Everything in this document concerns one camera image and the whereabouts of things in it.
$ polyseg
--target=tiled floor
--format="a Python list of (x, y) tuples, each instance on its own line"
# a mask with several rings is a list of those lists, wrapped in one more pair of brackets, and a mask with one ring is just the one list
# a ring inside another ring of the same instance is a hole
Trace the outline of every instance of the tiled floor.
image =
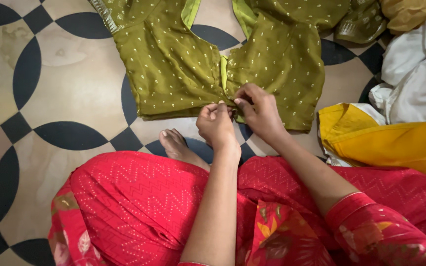
[[(246, 42), (231, 0), (202, 0), (192, 30), (223, 54)], [(317, 111), (357, 102), (377, 83), (384, 52), (381, 40), (322, 38), (326, 80)], [(102, 152), (165, 155), (157, 136), (173, 127), (211, 162), (195, 118), (137, 118), (115, 44), (86, 0), (0, 0), (0, 265), (54, 265), (50, 202), (69, 173)], [(235, 129), (243, 160), (275, 154), (247, 126)], [(310, 134), (293, 134), (323, 157), (316, 123)]]

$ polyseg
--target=white fabric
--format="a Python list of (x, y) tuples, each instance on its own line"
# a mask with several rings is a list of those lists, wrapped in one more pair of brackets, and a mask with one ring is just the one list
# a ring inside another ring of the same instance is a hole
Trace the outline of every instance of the white fabric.
[[(374, 107), (372, 107), (369, 104), (351, 104), (353, 106), (356, 106), (361, 111), (368, 114), (370, 117), (372, 117), (377, 124), (379, 125), (385, 125), (386, 119), (383, 115), (381, 115)], [(320, 135), (320, 129), (318, 129), (318, 137), (321, 138)], [(325, 154), (328, 155), (327, 163), (332, 166), (345, 166), (345, 167), (352, 167), (348, 162), (341, 159), (340, 156), (334, 154), (332, 151), (328, 150), (327, 148), (323, 147), (323, 150), (325, 151)]]
[(388, 124), (426, 121), (426, 21), (395, 37), (384, 53), (382, 80), (369, 99)]

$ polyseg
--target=forearm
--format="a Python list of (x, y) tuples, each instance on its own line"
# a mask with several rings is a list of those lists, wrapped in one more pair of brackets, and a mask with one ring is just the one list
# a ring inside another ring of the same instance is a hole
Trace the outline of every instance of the forearm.
[(215, 150), (210, 176), (180, 261), (234, 265), (240, 153)]
[(287, 160), (298, 174), (323, 216), (342, 197), (359, 191), (320, 159), (301, 147), (286, 131), (271, 140), (269, 145)]

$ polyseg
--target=person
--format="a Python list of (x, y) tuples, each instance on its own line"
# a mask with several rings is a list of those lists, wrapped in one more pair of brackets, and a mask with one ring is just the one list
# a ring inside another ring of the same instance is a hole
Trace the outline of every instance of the person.
[(211, 166), (175, 129), (159, 134), (169, 158), (100, 154), (53, 200), (56, 264), (426, 265), (426, 175), (327, 166), (284, 130), (273, 95), (247, 83), (234, 102), (280, 157), (238, 168), (232, 107), (222, 101), (196, 122)]

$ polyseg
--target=mustard cloth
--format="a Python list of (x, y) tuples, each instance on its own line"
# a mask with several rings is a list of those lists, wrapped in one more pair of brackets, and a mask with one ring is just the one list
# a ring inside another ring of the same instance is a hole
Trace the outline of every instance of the mustard cloth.
[[(286, 129), (309, 131), (325, 79), (319, 29), (342, 21), (335, 37), (367, 42), (385, 29), (369, 0), (232, 0), (248, 42), (220, 56), (191, 30), (200, 0), (91, 0), (111, 31), (138, 116), (197, 116), (240, 85), (273, 93)], [(236, 118), (243, 122), (241, 116)]]
[(379, 126), (350, 104), (319, 111), (323, 146), (353, 166), (405, 166), (426, 174), (426, 122)]
[(426, 20), (426, 0), (380, 0), (393, 31), (410, 31)]

